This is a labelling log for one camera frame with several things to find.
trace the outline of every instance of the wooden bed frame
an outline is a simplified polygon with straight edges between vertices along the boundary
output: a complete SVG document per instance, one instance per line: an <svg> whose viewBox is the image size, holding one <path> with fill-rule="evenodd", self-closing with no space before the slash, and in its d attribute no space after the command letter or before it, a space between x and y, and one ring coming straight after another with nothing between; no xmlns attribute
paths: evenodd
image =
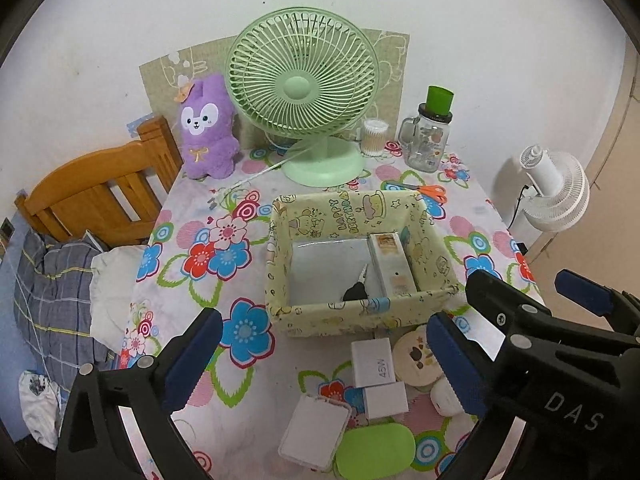
<svg viewBox="0 0 640 480"><path fill-rule="evenodd" d="M152 169L166 192L182 158L162 117L138 127L140 140L80 156L47 175L15 205L36 231L64 242L86 230L111 247L137 245L149 238L161 205L143 171ZM140 220L124 211L108 183L115 182Z"/></svg>

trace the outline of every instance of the floral tablecloth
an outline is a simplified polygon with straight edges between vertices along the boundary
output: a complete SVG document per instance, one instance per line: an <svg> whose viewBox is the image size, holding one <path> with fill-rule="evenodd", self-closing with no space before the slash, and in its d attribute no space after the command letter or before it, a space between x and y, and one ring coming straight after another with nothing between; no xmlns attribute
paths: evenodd
<svg viewBox="0 0 640 480"><path fill-rule="evenodd" d="M358 336L289 338L270 325L264 308L264 273L271 202L283 194L322 191L299 186L280 170L270 171L221 203L213 193L282 160L278 150L243 153L226 180L179 176L158 217L134 289L120 367L182 334L202 308L216 308L224 321L213 355L184 410L173 420L203 468L223 480L327 478L284 461L280 439L301 393L348 402L350 428L367 425L362 391L353 386L350 343ZM476 269L487 270L542 301L524 257L484 190L454 153L438 172L417 173L404 164L400 146L388 142L382 156L368 158L358 179L339 189L395 189L388 181L438 184L443 205L424 196L430 222L442 233L461 283ZM468 338L495 356L503 336L464 302L454 298L450 314ZM408 387L410 410L396 420L415 435L414 462L398 478L432 479L447 466L475 424L459 415L443 418L427 393ZM148 453L131 412L124 421L149 479L161 474ZM492 471L506 466L517 431Z"/></svg>

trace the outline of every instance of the gray plaid bedding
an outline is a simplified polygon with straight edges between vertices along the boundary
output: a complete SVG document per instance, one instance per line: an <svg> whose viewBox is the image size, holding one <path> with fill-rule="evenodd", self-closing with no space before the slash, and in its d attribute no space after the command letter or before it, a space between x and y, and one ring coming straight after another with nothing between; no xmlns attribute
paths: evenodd
<svg viewBox="0 0 640 480"><path fill-rule="evenodd" d="M88 242L59 243L30 230L14 291L15 322L52 381L67 392L79 366L110 368L114 355L89 336L91 260Z"/></svg>

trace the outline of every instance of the stuffed animal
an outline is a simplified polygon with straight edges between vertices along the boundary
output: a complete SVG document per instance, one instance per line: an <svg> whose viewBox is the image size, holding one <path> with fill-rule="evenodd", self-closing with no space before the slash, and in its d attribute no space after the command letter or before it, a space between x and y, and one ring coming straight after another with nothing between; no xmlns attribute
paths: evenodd
<svg viewBox="0 0 640 480"><path fill-rule="evenodd" d="M234 172L240 143L231 133L234 108L225 79L216 73L197 79L180 107L182 160L189 178L226 178Z"/></svg>

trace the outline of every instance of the white pillow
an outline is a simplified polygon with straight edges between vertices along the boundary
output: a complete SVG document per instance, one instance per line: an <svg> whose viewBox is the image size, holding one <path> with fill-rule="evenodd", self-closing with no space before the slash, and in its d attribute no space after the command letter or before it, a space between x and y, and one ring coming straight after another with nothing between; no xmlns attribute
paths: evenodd
<svg viewBox="0 0 640 480"><path fill-rule="evenodd" d="M116 247L91 261L89 334L116 353L122 350L129 305L145 246Z"/></svg>

